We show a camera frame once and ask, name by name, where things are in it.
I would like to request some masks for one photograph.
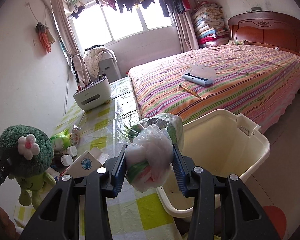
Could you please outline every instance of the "bed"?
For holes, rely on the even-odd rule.
[[[228,24],[232,39],[250,45],[192,50],[129,71],[142,118],[169,112],[187,123],[221,108],[244,114],[262,132],[278,121],[300,88],[300,20],[256,12],[234,16]],[[213,68],[215,83],[205,88],[183,80],[190,64]]]

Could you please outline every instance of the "pencil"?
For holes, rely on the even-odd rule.
[[[190,94],[194,95],[195,97],[201,98],[201,96],[200,96],[198,93],[196,93],[196,92],[190,90],[189,88],[186,88],[185,86],[183,86],[183,85],[181,85],[181,84],[179,84],[179,87],[181,87],[181,88],[184,89],[185,91],[189,92]]]

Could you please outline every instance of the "broccoli plush toy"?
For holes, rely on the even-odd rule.
[[[39,190],[46,182],[56,184],[54,178],[46,172],[53,158],[53,149],[49,137],[41,130],[25,125],[8,127],[0,136],[0,160],[11,157],[15,165],[9,175],[16,178],[21,188],[19,202],[23,206],[40,205]]]

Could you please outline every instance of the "light switch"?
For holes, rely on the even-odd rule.
[[[38,46],[40,44],[40,41],[37,39],[33,39],[34,46]]]

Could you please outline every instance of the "table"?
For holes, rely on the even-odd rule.
[[[108,104],[84,112],[76,103],[71,106],[53,134],[75,124],[82,128],[77,147],[78,156],[85,150],[98,147],[109,157],[118,156],[123,144],[128,144],[128,129],[141,118],[129,77],[110,84],[112,89]],[[42,197],[49,191],[42,190]],[[136,191],[125,179],[122,190],[115,199],[107,198],[111,233],[114,240],[181,240],[173,217],[164,210],[155,189],[144,193]],[[34,213],[31,206],[15,206],[14,219],[24,227]],[[84,196],[80,198],[79,239],[84,233]]]

